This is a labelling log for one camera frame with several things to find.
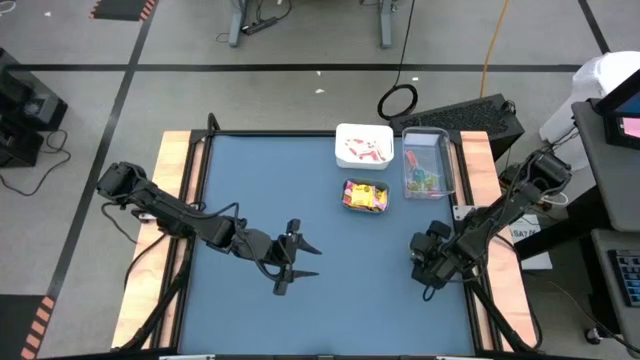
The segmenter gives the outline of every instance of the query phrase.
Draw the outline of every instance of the black equipment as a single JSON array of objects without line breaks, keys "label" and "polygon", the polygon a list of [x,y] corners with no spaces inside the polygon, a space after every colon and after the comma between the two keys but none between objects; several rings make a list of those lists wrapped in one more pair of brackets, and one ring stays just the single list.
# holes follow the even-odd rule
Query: black equipment
[{"label": "black equipment", "polygon": [[607,143],[640,150],[640,70],[602,100],[591,103],[604,118]]},{"label": "black equipment", "polygon": [[431,126],[445,130],[486,131],[493,160],[498,160],[524,134],[512,101],[502,94],[448,105],[415,114],[393,117],[394,131],[410,126]]},{"label": "black equipment", "polygon": [[0,114],[34,131],[58,130],[67,111],[67,103],[26,71],[10,73],[18,65],[0,48]]},{"label": "black equipment", "polygon": [[[97,190],[99,195],[120,205],[123,210],[133,204],[155,216],[158,226],[170,236],[187,239],[198,237],[216,251],[254,261],[260,271],[275,282],[275,295],[285,295],[288,284],[297,278],[318,275],[316,272],[293,269],[298,250],[322,254],[298,233],[298,219],[289,221],[286,232],[276,240],[271,240],[262,231],[245,229],[247,220],[238,218],[237,203],[216,213],[205,214],[160,190],[147,180],[141,167],[126,162],[113,163],[98,182]],[[233,207],[233,217],[221,215]],[[276,266],[279,272],[271,274],[265,265]]]},{"label": "black equipment", "polygon": [[35,166],[43,138],[0,113],[0,168]]},{"label": "black equipment", "polygon": [[520,165],[507,193],[489,207],[471,210],[457,224],[459,231],[451,240],[447,240],[451,229],[438,221],[432,222],[425,234],[413,235],[409,245],[414,263],[411,278],[435,291],[461,273],[509,345],[515,351],[531,351],[475,281],[474,268],[487,256],[489,242],[500,230],[519,219],[527,207],[542,197],[560,193],[570,179],[569,165],[550,152],[533,152]]},{"label": "black equipment", "polygon": [[610,250],[608,255],[625,303],[640,307],[640,251]]}]

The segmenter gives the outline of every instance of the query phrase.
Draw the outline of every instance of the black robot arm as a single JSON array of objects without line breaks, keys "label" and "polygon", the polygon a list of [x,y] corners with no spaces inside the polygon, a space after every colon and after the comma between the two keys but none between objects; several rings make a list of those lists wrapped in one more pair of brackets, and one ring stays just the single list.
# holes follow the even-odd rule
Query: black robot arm
[{"label": "black robot arm", "polygon": [[[113,163],[98,182],[97,190],[99,195],[120,205],[122,209],[133,204],[153,215],[158,226],[168,235],[200,238],[214,250],[254,261],[260,271],[275,282],[273,293],[276,295],[285,295],[287,285],[296,278],[318,275],[315,272],[293,270],[297,250],[321,254],[298,233],[298,219],[289,221],[285,233],[272,240],[262,231],[245,229],[247,220],[238,218],[237,203],[216,213],[205,214],[160,190],[146,178],[141,167],[126,162]],[[233,217],[221,215],[233,207]],[[271,274],[265,265],[276,266],[280,271]]]},{"label": "black robot arm", "polygon": [[507,190],[491,206],[469,212],[458,224],[451,240],[451,229],[431,223],[426,233],[413,235],[409,245],[414,263],[411,277],[427,287],[441,289],[456,273],[471,289],[515,350],[530,351],[511,328],[482,287],[474,281],[473,269],[487,256],[491,239],[505,226],[519,219],[524,211],[547,195],[560,193],[571,180],[571,168],[553,154],[535,151],[520,165]]}]

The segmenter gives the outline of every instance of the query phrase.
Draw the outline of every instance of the yellow snack bag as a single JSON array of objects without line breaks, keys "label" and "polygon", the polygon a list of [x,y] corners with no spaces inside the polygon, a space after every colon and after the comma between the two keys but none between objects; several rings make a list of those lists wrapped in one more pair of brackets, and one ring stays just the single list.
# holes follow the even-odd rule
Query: yellow snack bag
[{"label": "yellow snack bag", "polygon": [[371,185],[355,185],[351,190],[351,206],[372,208],[374,189]]}]

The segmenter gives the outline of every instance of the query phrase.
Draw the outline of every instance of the wooden frame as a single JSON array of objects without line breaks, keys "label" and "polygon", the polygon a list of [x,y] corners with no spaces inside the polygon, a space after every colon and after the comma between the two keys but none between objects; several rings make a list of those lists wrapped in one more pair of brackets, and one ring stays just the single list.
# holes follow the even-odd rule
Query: wooden frame
[{"label": "wooden frame", "polygon": [[[489,146],[489,138],[485,132],[461,132],[460,135],[462,144],[460,148],[464,153],[466,172],[474,205],[490,205],[500,197],[501,192]],[[153,182],[174,196],[178,196],[180,191],[182,175],[186,168],[185,162],[190,138],[190,131],[165,132],[158,153]],[[196,193],[196,179],[200,169],[202,149],[203,146],[200,142],[200,145],[196,147],[193,159],[187,202],[193,201]],[[455,156],[456,149],[452,149],[456,175],[456,198],[459,204],[467,204],[468,202],[463,194],[460,167]],[[149,246],[160,235],[161,233],[154,223],[143,224],[134,256]],[[506,229],[503,230],[501,235],[511,240],[511,235]],[[168,250],[169,241],[167,240],[142,258],[131,272],[114,333],[113,347],[120,346],[128,341],[156,305],[160,294]],[[180,266],[183,253],[184,244],[179,244],[178,259],[173,269],[174,274]],[[498,241],[492,242],[489,247],[488,277],[496,305],[522,339],[533,346],[536,342],[536,334],[531,321],[517,258],[509,247]],[[493,346],[491,328],[486,311],[477,300],[475,307],[483,348],[485,350],[497,350]],[[159,342],[160,347],[170,346],[174,315],[175,299],[165,312],[162,337]],[[505,350],[508,350],[506,342],[503,341],[502,343]]]}]

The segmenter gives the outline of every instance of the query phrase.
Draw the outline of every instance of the metal stand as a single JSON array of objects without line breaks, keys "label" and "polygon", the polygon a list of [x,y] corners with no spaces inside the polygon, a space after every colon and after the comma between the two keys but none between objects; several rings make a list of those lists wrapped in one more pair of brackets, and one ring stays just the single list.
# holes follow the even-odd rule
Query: metal stand
[{"label": "metal stand", "polygon": [[391,47],[391,12],[393,0],[382,0],[380,7],[380,47],[388,49]]},{"label": "metal stand", "polygon": [[247,14],[247,3],[249,0],[229,0],[231,9],[231,26],[229,27],[229,46],[238,47],[240,30],[244,25],[244,17]]},{"label": "metal stand", "polygon": [[[380,47],[388,49],[392,45],[391,41],[391,13],[395,12],[397,0],[380,1]],[[249,0],[229,0],[231,4],[231,25],[229,27],[229,46],[238,47],[240,30],[244,25],[247,14],[247,3]]]}]

